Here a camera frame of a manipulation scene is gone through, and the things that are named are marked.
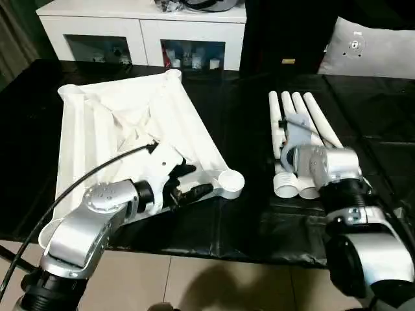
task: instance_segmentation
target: tile floor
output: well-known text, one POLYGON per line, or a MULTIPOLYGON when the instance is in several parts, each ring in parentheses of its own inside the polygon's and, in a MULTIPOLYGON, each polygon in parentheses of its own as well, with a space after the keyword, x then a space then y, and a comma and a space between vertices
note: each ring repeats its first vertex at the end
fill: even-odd
MULTIPOLYGON (((16 251, 18 243, 1 241, 16 251)), ((37 245, 24 258, 37 264, 37 245)), ((0 277, 8 264, 0 260, 0 277)), ((19 296, 16 270, 0 310, 12 310, 19 296)), ((359 303, 343 296, 325 270, 266 266, 107 251, 80 303, 80 311, 147 311, 169 301, 182 311, 342 311, 359 303)))

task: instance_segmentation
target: curtain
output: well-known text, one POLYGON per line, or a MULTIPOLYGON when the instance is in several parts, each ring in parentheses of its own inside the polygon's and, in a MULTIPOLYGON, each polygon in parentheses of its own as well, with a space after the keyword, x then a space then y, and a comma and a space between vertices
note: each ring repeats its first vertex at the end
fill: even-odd
POLYGON ((0 73, 11 82, 39 58, 35 46, 20 26, 10 0, 0 0, 0 73))

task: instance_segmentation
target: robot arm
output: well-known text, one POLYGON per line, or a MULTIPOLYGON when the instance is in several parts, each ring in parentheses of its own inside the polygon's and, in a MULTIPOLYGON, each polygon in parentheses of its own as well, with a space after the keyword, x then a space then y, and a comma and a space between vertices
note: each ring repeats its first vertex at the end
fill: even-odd
POLYGON ((286 169, 311 177, 320 193, 333 284, 368 310, 415 310, 412 257, 375 203, 356 153, 310 145, 284 151, 286 169))
POLYGON ((89 188, 53 233, 39 268, 23 279, 25 295, 15 310, 75 311, 110 237, 121 226, 160 213, 172 202, 195 202, 213 191, 212 184, 186 193, 176 188, 177 178, 194 170, 174 148, 159 144, 148 154, 137 183, 124 180, 89 188))

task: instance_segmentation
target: black table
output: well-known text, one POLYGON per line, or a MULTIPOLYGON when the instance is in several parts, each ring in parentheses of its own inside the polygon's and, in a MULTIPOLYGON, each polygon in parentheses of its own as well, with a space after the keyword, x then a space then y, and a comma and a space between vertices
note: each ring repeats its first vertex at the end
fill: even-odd
MULTIPOLYGON (((23 240, 54 198, 64 84, 163 72, 159 67, 38 60, 0 93, 0 239, 23 240)), ((120 229, 111 249, 323 268, 318 200, 277 198, 268 92, 310 91, 340 140, 356 150, 384 201, 415 216, 415 81, 346 76, 251 76, 184 72, 183 85, 227 164, 246 185, 120 229)))

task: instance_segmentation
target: white tube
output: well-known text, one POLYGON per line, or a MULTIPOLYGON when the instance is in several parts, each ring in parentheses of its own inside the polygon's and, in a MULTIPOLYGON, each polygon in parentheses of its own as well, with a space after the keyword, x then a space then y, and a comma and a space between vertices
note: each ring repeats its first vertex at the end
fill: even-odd
POLYGON ((290 93, 288 93, 287 91, 282 92, 281 98, 283 100, 285 117, 287 117, 287 115, 290 114, 295 114, 296 110, 294 109, 294 105, 292 104, 290 93))
POLYGON ((320 195, 311 177, 298 177, 298 194, 306 200, 318 198, 320 195))
POLYGON ((338 139, 335 131, 333 131, 332 127, 330 126, 329 121, 327 121, 326 117, 324 116, 322 110, 318 106, 316 100, 314 99, 311 93, 304 94, 304 101, 309 108, 311 117, 313 118, 318 131, 322 134, 324 138, 329 140, 331 143, 335 145, 337 148, 343 148, 342 143, 338 139))
MULTIPOLYGON (((270 118, 271 118, 271 134, 272 134, 272 149, 274 150, 274 157, 279 159, 281 156, 280 147, 285 140, 284 130, 279 127, 279 121, 282 119, 281 110, 279 108, 277 93, 271 91, 268 94, 270 101, 270 118)), ((298 194, 298 181, 293 173, 288 173, 284 168, 277 164, 275 166, 274 192, 280 198, 293 198, 298 194)))
MULTIPOLYGON (((317 132, 313 119, 311 118, 309 111, 307 110, 307 107, 305 107, 303 98, 301 97, 299 92, 295 92, 292 94, 292 101, 294 102, 294 107, 296 108, 297 113, 306 115, 309 118, 310 129, 317 132)), ((311 134, 311 144, 323 146, 321 138, 315 133, 311 134)))
POLYGON ((281 120, 281 111, 279 110, 277 93, 271 91, 268 94, 268 98, 270 101, 272 149, 274 151, 274 157, 279 159, 281 157, 280 148, 285 138, 284 130, 279 127, 278 123, 281 120))
MULTIPOLYGON (((301 99, 301 95, 298 92, 295 92, 292 95, 292 99, 294 100, 295 108, 294 108, 294 105, 292 103, 291 96, 290 96, 289 92, 284 91, 281 94, 281 97, 282 97, 282 101, 283 101, 285 116, 287 116, 288 114, 304 113, 309 117, 309 120, 311 121, 310 124, 313 123, 313 121, 312 121, 312 119, 311 119, 311 117, 310 117, 310 115, 307 111, 307 108, 305 107, 305 104, 304 104, 303 100, 301 99)), ((314 135, 314 136, 315 137, 313 137, 313 135, 311 136, 311 142, 313 144, 322 144, 321 139, 319 138, 319 136, 317 136, 317 135, 314 135)), ((298 189, 299 195, 304 199, 311 200, 311 199, 315 199, 315 198, 319 197, 312 178, 305 178, 305 177, 300 176, 297 179, 296 187, 298 189)))
POLYGON ((274 192, 280 198, 293 198, 298 194, 298 180, 297 177, 277 164, 275 166, 274 176, 274 192))

